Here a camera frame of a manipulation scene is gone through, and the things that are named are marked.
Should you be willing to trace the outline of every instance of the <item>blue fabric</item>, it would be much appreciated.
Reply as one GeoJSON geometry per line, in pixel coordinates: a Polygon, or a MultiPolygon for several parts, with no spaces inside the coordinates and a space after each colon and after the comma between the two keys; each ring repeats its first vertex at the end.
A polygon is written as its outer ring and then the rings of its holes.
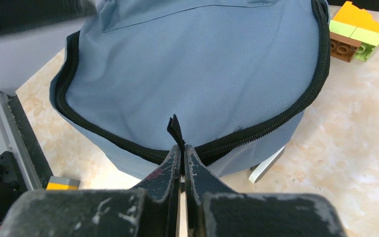
{"type": "MultiPolygon", "coordinates": [[[[67,103],[147,148],[175,145],[166,131],[173,114],[194,146],[266,121],[298,100],[315,71],[310,0],[107,0],[97,9],[80,30],[67,103]]],[[[264,152],[251,148],[266,137],[251,143],[246,163],[230,161],[247,154],[237,148],[210,168],[222,175],[260,163],[289,141],[301,116],[269,134],[264,152]]],[[[75,127],[124,172],[143,178],[156,167],[75,127]]]]}

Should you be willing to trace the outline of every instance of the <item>black zipper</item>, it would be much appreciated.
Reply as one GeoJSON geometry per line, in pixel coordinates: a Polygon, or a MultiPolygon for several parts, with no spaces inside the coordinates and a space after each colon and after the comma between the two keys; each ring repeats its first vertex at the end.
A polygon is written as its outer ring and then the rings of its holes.
{"type": "MultiPolygon", "coordinates": [[[[330,49],[329,25],[327,23],[328,13],[323,10],[319,0],[311,0],[311,4],[314,17],[316,18],[320,30],[320,43],[318,62],[310,86],[296,103],[280,115],[258,125],[234,132],[215,141],[195,147],[201,161],[205,165],[215,162],[236,147],[243,146],[273,132],[308,107],[319,94],[329,74],[330,49]]],[[[150,162],[161,164],[169,151],[149,149],[105,131],[85,120],[66,103],[66,91],[75,76],[79,62],[77,47],[78,40],[79,32],[68,37],[66,62],[56,83],[56,109],[75,124],[106,138],[118,147],[150,162]]]]}

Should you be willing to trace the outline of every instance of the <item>marble table surface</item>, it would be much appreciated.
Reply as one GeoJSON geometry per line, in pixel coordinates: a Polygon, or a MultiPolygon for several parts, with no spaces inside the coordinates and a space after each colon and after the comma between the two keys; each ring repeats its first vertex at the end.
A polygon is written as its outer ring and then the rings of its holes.
{"type": "MultiPolygon", "coordinates": [[[[332,15],[337,10],[331,6],[332,15]]],[[[379,21],[379,12],[373,15],[379,21]]],[[[138,179],[118,171],[50,106],[49,83],[63,61],[61,51],[17,91],[54,175],[81,180],[81,189],[133,186],[138,179]]],[[[379,47],[367,62],[332,58],[326,84],[285,154],[258,183],[248,175],[246,170],[222,180],[244,193],[322,195],[349,236],[379,236],[379,47]]]]}

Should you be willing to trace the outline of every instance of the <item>backpack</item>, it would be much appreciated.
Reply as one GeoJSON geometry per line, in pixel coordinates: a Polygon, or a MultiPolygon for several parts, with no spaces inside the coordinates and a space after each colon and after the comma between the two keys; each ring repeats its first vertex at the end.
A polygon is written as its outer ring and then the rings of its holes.
{"type": "Polygon", "coordinates": [[[102,0],[67,37],[54,109],[144,178],[187,144],[217,176],[283,147],[329,73],[324,0],[102,0]]]}

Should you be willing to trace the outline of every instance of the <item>duplo block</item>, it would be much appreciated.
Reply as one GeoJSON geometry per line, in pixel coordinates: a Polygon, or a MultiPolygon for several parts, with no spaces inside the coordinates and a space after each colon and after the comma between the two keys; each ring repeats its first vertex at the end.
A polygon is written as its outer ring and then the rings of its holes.
{"type": "Polygon", "coordinates": [[[361,61],[366,61],[379,45],[379,33],[366,29],[357,28],[350,36],[351,39],[362,42],[354,57],[361,61]]]}
{"type": "Polygon", "coordinates": [[[77,190],[80,181],[62,177],[51,176],[46,190],[77,190]]]}
{"type": "Polygon", "coordinates": [[[369,12],[357,8],[350,1],[346,1],[343,4],[333,19],[351,26],[379,33],[379,22],[375,21],[369,12]]]}
{"type": "Polygon", "coordinates": [[[350,62],[361,46],[361,42],[330,32],[331,56],[350,62]]]}
{"type": "Polygon", "coordinates": [[[336,33],[341,36],[350,37],[352,33],[354,33],[355,29],[357,29],[355,26],[351,26],[342,22],[331,20],[329,24],[329,30],[330,32],[336,33]]]}

